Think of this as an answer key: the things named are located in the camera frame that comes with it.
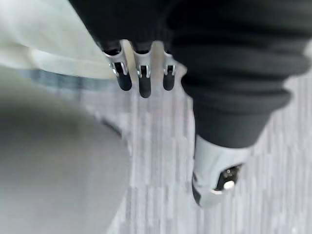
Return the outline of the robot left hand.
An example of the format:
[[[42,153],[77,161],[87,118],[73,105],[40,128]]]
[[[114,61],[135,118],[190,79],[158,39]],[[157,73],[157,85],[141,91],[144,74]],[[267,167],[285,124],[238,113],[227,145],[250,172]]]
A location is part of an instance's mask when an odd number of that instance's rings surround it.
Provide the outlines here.
[[[146,52],[161,41],[186,68],[193,100],[193,196],[212,206],[226,193],[271,115],[288,104],[284,82],[307,72],[309,0],[73,0],[103,52],[128,40]]]

